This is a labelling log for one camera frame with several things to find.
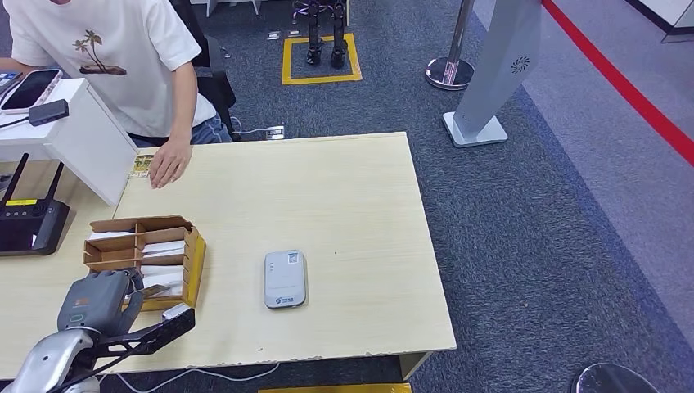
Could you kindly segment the person's left hand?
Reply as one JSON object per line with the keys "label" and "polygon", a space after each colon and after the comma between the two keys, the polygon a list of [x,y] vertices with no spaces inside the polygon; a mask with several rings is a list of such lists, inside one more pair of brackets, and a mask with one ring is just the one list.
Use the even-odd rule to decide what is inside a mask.
{"label": "person's left hand", "polygon": [[172,138],[155,153],[149,168],[152,188],[162,188],[178,180],[192,158],[189,141]]}

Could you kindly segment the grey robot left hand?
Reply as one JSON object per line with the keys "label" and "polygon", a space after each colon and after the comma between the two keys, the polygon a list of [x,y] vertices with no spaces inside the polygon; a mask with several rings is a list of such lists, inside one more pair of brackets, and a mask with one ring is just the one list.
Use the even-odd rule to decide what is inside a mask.
{"label": "grey robot left hand", "polygon": [[73,282],[57,318],[57,328],[87,328],[105,337],[129,332],[144,295],[142,275],[135,268],[102,270]]}

